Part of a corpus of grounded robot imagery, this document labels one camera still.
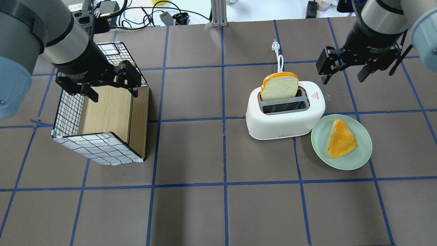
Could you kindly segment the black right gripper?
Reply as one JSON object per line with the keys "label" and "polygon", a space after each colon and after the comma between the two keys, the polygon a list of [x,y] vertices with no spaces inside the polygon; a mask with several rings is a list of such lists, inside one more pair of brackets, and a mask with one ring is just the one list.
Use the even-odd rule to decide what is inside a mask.
{"label": "black right gripper", "polygon": [[326,85],[335,73],[349,66],[364,65],[358,73],[359,82],[364,82],[370,74],[378,70],[388,69],[400,54],[398,46],[393,48],[400,36],[401,33],[379,33],[363,23],[355,23],[343,49],[325,47],[322,50],[316,62],[316,69],[323,85]]}

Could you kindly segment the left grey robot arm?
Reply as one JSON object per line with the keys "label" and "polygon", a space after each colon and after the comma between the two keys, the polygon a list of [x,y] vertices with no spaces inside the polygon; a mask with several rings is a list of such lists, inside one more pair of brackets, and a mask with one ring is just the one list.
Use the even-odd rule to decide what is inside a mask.
{"label": "left grey robot arm", "polygon": [[109,63],[94,42],[95,33],[110,29],[111,13],[92,10],[71,12],[61,0],[1,1],[1,119],[16,115],[28,93],[36,61],[42,55],[57,68],[57,84],[68,94],[86,96],[94,102],[94,87],[127,89],[138,96],[142,75],[123,60]]}

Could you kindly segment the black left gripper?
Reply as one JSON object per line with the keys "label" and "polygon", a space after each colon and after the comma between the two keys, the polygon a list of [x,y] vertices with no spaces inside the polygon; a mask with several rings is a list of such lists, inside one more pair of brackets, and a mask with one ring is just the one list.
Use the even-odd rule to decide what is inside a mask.
{"label": "black left gripper", "polygon": [[142,75],[129,60],[112,65],[98,45],[90,44],[83,54],[65,64],[55,64],[57,68],[56,83],[69,95],[86,96],[97,103],[98,93],[92,89],[96,86],[110,85],[128,90],[135,98],[142,86]]}

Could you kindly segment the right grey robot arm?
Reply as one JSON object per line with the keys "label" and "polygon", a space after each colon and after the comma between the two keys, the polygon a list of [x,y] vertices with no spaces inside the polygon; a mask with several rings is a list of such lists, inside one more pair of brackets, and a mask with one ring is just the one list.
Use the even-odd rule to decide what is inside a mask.
{"label": "right grey robot arm", "polygon": [[337,72],[362,66],[358,79],[390,68],[393,75],[412,48],[422,63],[436,71],[435,0],[348,0],[356,22],[340,49],[327,46],[316,63],[322,83]]}

